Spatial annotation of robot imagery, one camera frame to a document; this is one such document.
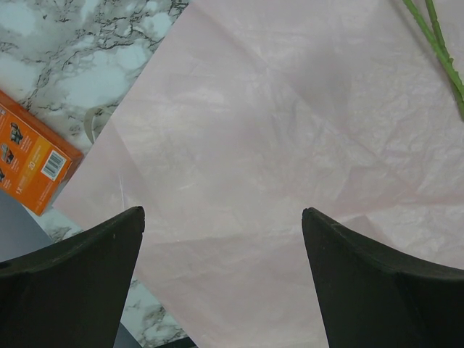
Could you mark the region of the cream ribbon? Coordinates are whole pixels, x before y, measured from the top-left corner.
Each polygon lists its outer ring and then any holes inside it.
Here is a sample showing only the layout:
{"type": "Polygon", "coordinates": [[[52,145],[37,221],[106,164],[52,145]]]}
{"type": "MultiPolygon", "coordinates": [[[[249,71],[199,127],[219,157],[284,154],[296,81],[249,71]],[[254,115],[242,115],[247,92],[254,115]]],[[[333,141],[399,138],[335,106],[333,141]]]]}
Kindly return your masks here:
{"type": "Polygon", "coordinates": [[[91,144],[95,143],[114,110],[114,108],[104,105],[88,109],[83,118],[83,129],[91,144]]]}

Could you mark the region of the pink flower bouquet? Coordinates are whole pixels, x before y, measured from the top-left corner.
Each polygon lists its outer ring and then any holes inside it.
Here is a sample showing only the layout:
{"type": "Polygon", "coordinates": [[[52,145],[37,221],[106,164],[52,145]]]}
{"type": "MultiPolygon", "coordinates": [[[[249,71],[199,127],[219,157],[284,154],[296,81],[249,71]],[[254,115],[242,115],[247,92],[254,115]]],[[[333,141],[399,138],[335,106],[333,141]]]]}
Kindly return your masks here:
{"type": "Polygon", "coordinates": [[[402,0],[402,3],[412,15],[420,31],[435,53],[443,71],[447,75],[451,92],[457,105],[457,110],[461,120],[463,120],[463,81],[460,78],[459,72],[453,66],[454,59],[447,49],[434,2],[432,0],[424,1],[431,27],[428,26],[426,20],[413,1],[402,0]]]}

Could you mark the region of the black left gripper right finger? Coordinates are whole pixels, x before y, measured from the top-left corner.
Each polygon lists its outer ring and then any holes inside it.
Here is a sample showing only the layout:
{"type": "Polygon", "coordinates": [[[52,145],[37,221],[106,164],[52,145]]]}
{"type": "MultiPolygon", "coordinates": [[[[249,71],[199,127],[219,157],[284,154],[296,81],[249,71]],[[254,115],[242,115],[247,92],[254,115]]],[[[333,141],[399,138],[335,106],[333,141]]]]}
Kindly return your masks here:
{"type": "Polygon", "coordinates": [[[410,256],[314,209],[302,233],[330,347],[462,347],[463,271],[410,256]]]}

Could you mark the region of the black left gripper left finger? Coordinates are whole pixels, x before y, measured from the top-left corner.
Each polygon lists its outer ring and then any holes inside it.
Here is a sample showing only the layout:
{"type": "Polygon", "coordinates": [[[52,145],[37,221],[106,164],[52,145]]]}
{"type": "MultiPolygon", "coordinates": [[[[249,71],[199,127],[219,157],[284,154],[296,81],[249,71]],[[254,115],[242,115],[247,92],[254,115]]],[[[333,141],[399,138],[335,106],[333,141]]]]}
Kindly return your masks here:
{"type": "Polygon", "coordinates": [[[113,347],[141,248],[142,207],[1,263],[2,347],[113,347]]]}

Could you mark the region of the pink wrapping paper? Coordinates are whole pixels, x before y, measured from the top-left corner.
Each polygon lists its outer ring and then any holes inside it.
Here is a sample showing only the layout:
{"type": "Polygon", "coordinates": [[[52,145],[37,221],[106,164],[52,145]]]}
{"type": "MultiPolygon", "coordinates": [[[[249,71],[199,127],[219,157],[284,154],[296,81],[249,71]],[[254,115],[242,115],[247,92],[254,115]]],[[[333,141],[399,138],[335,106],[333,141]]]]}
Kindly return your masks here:
{"type": "Polygon", "coordinates": [[[402,1],[192,1],[54,206],[142,206],[136,276],[199,347],[325,347],[303,210],[461,268],[463,121],[402,1]]]}

